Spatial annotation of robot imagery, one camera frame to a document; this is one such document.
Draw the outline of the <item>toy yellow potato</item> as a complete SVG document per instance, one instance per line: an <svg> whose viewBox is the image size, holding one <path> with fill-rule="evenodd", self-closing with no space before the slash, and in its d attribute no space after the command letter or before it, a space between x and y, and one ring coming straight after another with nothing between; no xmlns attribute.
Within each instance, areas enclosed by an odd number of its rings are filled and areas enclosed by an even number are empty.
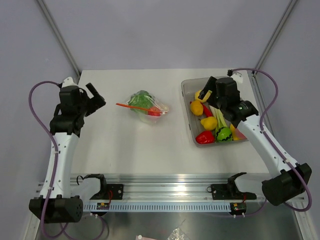
<svg viewBox="0 0 320 240"><path fill-rule="evenodd" d="M194 100L190 103L190 110L195 116L201 116L204 112L204 107L200 101Z"/></svg>

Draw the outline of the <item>toy napa cabbage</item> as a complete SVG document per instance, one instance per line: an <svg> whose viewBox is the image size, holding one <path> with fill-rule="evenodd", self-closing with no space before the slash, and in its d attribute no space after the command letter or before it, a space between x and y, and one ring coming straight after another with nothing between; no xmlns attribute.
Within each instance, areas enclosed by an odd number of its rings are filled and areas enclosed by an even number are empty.
<svg viewBox="0 0 320 240"><path fill-rule="evenodd" d="M155 97L148 91L140 90L130 96L127 104L133 107L150 109L154 106Z"/></svg>

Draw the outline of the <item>clear zip top bag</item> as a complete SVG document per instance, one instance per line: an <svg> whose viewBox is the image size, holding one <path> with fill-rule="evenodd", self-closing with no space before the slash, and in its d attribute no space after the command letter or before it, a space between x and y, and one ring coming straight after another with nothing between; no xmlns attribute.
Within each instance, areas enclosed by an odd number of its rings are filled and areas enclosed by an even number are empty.
<svg viewBox="0 0 320 240"><path fill-rule="evenodd" d="M131 110L143 123L150 125L155 124L170 111L167 104L146 90L140 90L116 105Z"/></svg>

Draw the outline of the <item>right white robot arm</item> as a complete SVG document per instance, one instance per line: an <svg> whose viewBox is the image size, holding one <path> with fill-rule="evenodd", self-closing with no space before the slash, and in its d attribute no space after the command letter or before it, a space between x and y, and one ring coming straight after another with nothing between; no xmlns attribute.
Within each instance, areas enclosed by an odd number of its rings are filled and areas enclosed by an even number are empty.
<svg viewBox="0 0 320 240"><path fill-rule="evenodd" d="M271 179L262 181L262 193L274 206L286 202L303 192L307 193L309 210L312 197L308 183L311 167L299 164L282 148L279 142L264 127L262 115L248 100L242 100L237 82L231 77L209 77L199 94L203 99L211 92L207 103L221 111L224 118L237 128L252 144L264 161Z"/></svg>

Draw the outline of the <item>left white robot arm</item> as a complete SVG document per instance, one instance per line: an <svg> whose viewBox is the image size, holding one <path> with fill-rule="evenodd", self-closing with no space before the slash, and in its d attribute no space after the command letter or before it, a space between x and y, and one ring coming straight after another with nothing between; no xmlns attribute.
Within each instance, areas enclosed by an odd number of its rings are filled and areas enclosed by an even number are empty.
<svg viewBox="0 0 320 240"><path fill-rule="evenodd" d="M58 87L60 103L45 128L51 139L47 174L39 197L29 202L29 210L44 224L77 223L82 218L83 200L71 195L72 162L84 119L106 105L91 83L86 89L65 83Z"/></svg>

